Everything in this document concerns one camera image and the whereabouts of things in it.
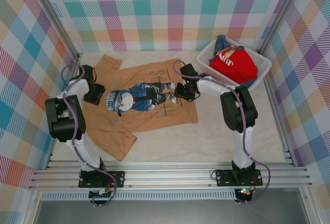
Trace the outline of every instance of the plastic basket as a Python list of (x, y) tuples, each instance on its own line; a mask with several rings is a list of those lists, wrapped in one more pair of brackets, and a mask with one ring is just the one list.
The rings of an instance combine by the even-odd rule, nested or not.
[[(231, 44), (231, 45), (238, 45), (242, 46), (238, 42), (233, 41), (232, 39), (226, 38), (226, 40)], [(215, 49), (215, 44), (216, 40), (213, 40), (209, 45), (207, 45), (197, 56), (197, 60), (200, 64), (202, 64), (205, 67), (205, 73), (209, 74), (213, 78), (215, 78), (218, 81), (221, 81), (227, 85), (230, 86), (239, 86), (236, 82), (232, 81), (231, 79), (227, 78), (225, 75), (219, 73), (218, 71), (214, 70), (209, 66), (209, 60), (213, 58), (213, 53)], [(272, 66), (272, 62), (263, 57), (262, 55), (259, 55), (258, 53), (248, 49), (245, 47), (245, 51), (250, 55), (252, 58), (254, 64), (258, 68), (258, 75), (257, 79), (253, 82), (253, 84), (249, 87), (249, 90), (253, 90), (261, 81), (262, 79), (266, 76), (268, 73), (270, 67)]]

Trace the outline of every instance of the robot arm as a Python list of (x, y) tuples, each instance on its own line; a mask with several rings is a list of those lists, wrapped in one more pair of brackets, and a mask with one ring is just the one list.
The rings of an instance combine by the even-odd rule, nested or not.
[[(220, 86), (214, 82), (209, 81), (212, 78), (211, 76), (206, 76), (205, 80), (199, 80), (197, 82), (197, 88), (200, 93), (205, 93), (215, 97), (216, 99), (220, 99), (223, 108), (224, 115), (228, 111), (229, 106), (225, 106), (225, 102), (228, 102), (227, 99), (231, 97), (231, 92), (227, 88)], [(243, 149), (243, 132), (239, 132), (236, 129), (230, 128), (233, 132), (233, 140), (234, 140), (234, 163), (240, 169), (246, 168), (252, 164), (252, 161), (248, 158)], [(245, 147), (249, 154), (252, 153), (252, 132), (253, 126), (250, 126), (246, 129), (246, 137), (245, 137)]]
[[(67, 92), (66, 90), (64, 91), (66, 100), (73, 108), (78, 120), (77, 135), (74, 143), (79, 155), (88, 164), (105, 171), (101, 158), (92, 150), (86, 139), (86, 123), (81, 109), (83, 100), (98, 105), (105, 89), (102, 85), (95, 84), (92, 67), (84, 66), (84, 69), (85, 75), (83, 78), (78, 81), (75, 80), (78, 77), (71, 79), (69, 82), (70, 87), (67, 87), (69, 90)], [(76, 154), (71, 142), (75, 129), (74, 118), (63, 100), (64, 92), (55, 98), (45, 101), (48, 129), (53, 138), (57, 138), (60, 142), (65, 143)], [(88, 187), (107, 186), (109, 179), (106, 175), (87, 166), (78, 155), (77, 159), (81, 162), (79, 187), (84, 187), (84, 185)]]
[[(258, 112), (250, 96), (249, 90), (245, 86), (239, 86), (235, 89), (229, 89), (228, 86), (218, 84), (212, 81), (212, 77), (207, 74), (198, 75), (191, 64), (180, 68), (184, 77), (185, 84), (179, 83), (175, 89), (175, 96), (187, 101), (194, 101), (201, 93), (205, 93), (220, 98), (225, 123), (233, 132), (234, 140), (234, 159), (232, 161), (232, 175), (238, 184), (244, 184), (251, 180), (251, 177), (257, 173), (255, 163), (247, 155), (252, 153), (252, 132), (255, 125), (255, 119)], [(237, 106), (237, 99), (232, 93), (234, 90), (240, 98), (245, 120), (245, 149), (243, 146), (243, 122), (242, 114)]]

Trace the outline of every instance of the cable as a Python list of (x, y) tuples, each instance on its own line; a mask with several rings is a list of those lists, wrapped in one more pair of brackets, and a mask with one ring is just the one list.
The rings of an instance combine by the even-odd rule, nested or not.
[(256, 191), (256, 180), (254, 179), (254, 177), (252, 177), (252, 180), (253, 180), (253, 183), (254, 183), (254, 188), (253, 188), (253, 191)]
[(185, 64), (182, 60), (176, 60), (176, 61), (173, 63), (173, 69), (174, 69), (174, 72), (176, 72), (177, 74), (181, 75), (182, 77), (185, 77), (185, 78), (192, 78), (192, 79), (197, 79), (197, 78), (198, 78), (198, 79), (203, 80), (203, 81), (213, 82), (213, 83), (216, 83), (216, 84), (218, 84), (218, 85), (220, 85), (220, 86), (222, 86), (222, 87), (225, 87), (226, 89), (230, 90), (230, 91), (234, 94), (234, 96), (235, 96), (235, 98), (236, 98), (236, 100), (237, 100), (237, 102), (238, 102), (239, 109), (240, 109), (241, 114), (242, 114), (242, 121), (243, 121), (243, 138), (242, 138), (242, 140), (243, 140), (243, 150), (244, 150), (244, 153), (245, 153), (245, 154), (248, 156), (248, 158), (249, 158), (250, 160), (252, 160), (254, 163), (259, 164), (259, 165), (261, 165), (261, 166), (264, 166), (264, 167), (267, 169), (267, 172), (268, 172), (268, 181), (267, 181), (267, 184), (266, 184), (266, 186), (264, 187), (263, 191), (261, 191), (261, 193), (260, 193), (255, 199), (249, 201), (248, 203), (250, 204), (250, 203), (253, 203), (253, 202), (257, 201), (257, 200), (258, 200), (263, 194), (265, 194), (265, 192), (267, 191), (267, 189), (268, 189), (268, 187), (269, 187), (269, 185), (270, 185), (271, 172), (270, 172), (269, 167), (268, 167), (266, 164), (264, 164), (264, 163), (262, 163), (262, 162), (259, 162), (259, 161), (255, 160), (254, 158), (252, 158), (251, 155), (249, 154), (249, 152), (246, 150), (246, 144), (245, 144), (245, 138), (246, 138), (246, 119), (245, 119), (245, 114), (244, 114), (243, 105), (242, 105), (242, 103), (241, 103), (241, 101), (240, 101), (240, 99), (239, 99), (239, 96), (238, 96), (237, 92), (236, 92), (235, 90), (233, 90), (230, 86), (228, 86), (228, 85), (226, 85), (226, 84), (224, 84), (224, 83), (222, 83), (222, 82), (220, 82), (220, 81), (217, 81), (217, 80), (215, 80), (215, 79), (213, 79), (213, 78), (203, 78), (203, 77), (187, 76), (187, 75), (183, 75), (183, 74), (181, 74), (181, 73), (178, 72), (177, 69), (175, 68), (175, 64), (178, 63), (178, 62), (181, 62), (181, 63)]
[(214, 181), (217, 180), (217, 179), (215, 179), (215, 178), (213, 177), (213, 173), (215, 173), (216, 170), (214, 170), (214, 171), (211, 173), (211, 178), (212, 178)]
[(94, 83), (96, 82), (96, 79), (97, 79), (97, 74), (96, 74), (96, 71), (95, 71), (95, 69), (93, 68), (93, 71), (94, 71), (94, 73), (95, 73), (95, 79), (94, 79)]
[[(67, 65), (67, 66), (65, 66), (65, 67), (63, 68), (63, 70), (62, 70), (62, 72), (61, 72), (61, 77), (62, 77), (62, 79), (64, 79), (64, 77), (63, 77), (63, 72), (64, 72), (64, 70), (65, 70), (66, 68), (68, 68), (69, 66), (70, 66), (70, 65)], [(103, 203), (103, 204), (96, 204), (96, 203), (94, 202), (94, 199), (95, 199), (96, 197), (93, 197), (93, 198), (92, 198), (92, 203), (94, 204), (94, 206), (97, 206), (97, 207), (103, 207), (103, 206), (107, 205), (107, 204), (108, 204), (108, 203), (114, 198), (115, 193), (116, 193), (116, 191), (117, 191), (117, 181), (116, 181), (116, 179), (115, 179), (111, 174), (109, 174), (107, 171), (100, 170), (100, 169), (98, 169), (97, 167), (94, 167), (94, 166), (90, 165), (86, 160), (84, 160), (84, 158), (83, 158), (83, 157), (81, 156), (81, 154), (79, 153), (79, 151), (78, 151), (78, 149), (77, 149), (77, 144), (74, 142), (74, 140), (75, 140), (75, 138), (76, 138), (76, 135), (77, 135), (77, 132), (78, 132), (78, 118), (77, 118), (77, 115), (76, 115), (75, 111), (73, 110), (72, 106), (68, 103), (68, 101), (67, 101), (67, 99), (66, 99), (66, 97), (67, 97), (67, 92), (71, 89), (71, 87), (72, 87), (73, 85), (75, 85), (79, 80), (81, 80), (82, 77), (83, 77), (84, 74), (85, 74), (85, 70), (84, 70), (84, 68), (83, 68), (81, 65), (79, 65), (79, 67), (82, 69), (82, 74), (81, 74), (81, 76), (80, 76), (78, 79), (74, 80), (72, 83), (70, 83), (70, 84), (66, 87), (66, 89), (65, 89), (64, 92), (63, 92), (63, 101), (65, 102), (65, 104), (67, 105), (68, 109), (70, 110), (70, 112), (71, 112), (71, 114), (72, 114), (72, 116), (73, 116), (73, 120), (74, 120), (74, 132), (73, 132), (73, 136), (72, 136), (72, 139), (71, 139), (71, 144), (72, 144), (72, 146), (73, 146), (73, 148), (74, 148), (74, 151), (76, 152), (77, 156), (78, 156), (79, 159), (80, 159), (84, 164), (86, 164), (88, 167), (90, 167), (90, 168), (92, 168), (92, 169), (94, 169), (94, 170), (96, 170), (96, 171), (98, 171), (98, 172), (101, 172), (101, 173), (103, 173), (103, 174), (109, 176), (109, 177), (113, 180), (113, 182), (114, 182), (114, 190), (113, 190), (113, 192), (112, 192), (111, 197), (109, 198), (109, 200), (107, 200), (105, 203)]]

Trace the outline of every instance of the red garment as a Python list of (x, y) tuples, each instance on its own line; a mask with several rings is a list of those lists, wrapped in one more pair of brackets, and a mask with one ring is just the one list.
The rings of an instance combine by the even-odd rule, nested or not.
[(218, 52), (210, 67), (238, 84), (244, 84), (257, 77), (257, 68), (245, 50), (232, 47)]

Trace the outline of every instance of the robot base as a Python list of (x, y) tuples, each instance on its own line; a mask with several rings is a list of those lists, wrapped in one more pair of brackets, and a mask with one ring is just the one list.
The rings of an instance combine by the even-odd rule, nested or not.
[(260, 170), (255, 169), (255, 163), (247, 168), (238, 168), (232, 162), (232, 170), (216, 170), (217, 186), (262, 186)]
[[(100, 170), (105, 171), (106, 167), (103, 161), (100, 161)], [(117, 188), (124, 187), (125, 180), (125, 171), (108, 171), (110, 175), (112, 175), (116, 182)], [(93, 171), (83, 171), (81, 170), (79, 173), (79, 188), (114, 188), (113, 180), (105, 175), (102, 172), (93, 170)]]

